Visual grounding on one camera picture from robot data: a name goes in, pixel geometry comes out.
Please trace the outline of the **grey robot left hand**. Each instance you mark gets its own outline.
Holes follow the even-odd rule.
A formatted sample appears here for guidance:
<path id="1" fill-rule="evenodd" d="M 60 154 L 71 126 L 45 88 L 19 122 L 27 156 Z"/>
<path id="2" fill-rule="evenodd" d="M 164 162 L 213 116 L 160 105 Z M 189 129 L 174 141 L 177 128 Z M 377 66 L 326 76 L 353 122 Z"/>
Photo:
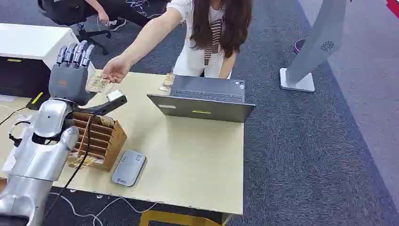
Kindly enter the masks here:
<path id="1" fill-rule="evenodd" d="M 94 47 L 83 40 L 60 48 L 49 78 L 48 90 L 52 98 L 83 106 L 96 95 L 86 89 L 94 74 L 90 60 Z"/>

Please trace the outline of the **person's right hand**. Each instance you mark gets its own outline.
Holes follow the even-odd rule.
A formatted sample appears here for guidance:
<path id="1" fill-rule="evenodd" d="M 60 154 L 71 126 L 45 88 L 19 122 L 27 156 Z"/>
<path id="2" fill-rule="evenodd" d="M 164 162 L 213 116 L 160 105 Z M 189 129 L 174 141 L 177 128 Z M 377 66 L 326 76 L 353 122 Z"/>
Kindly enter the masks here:
<path id="1" fill-rule="evenodd" d="M 130 71 L 132 64 L 124 56 L 119 55 L 111 59 L 102 70 L 102 78 L 111 83 L 121 83 Z"/>

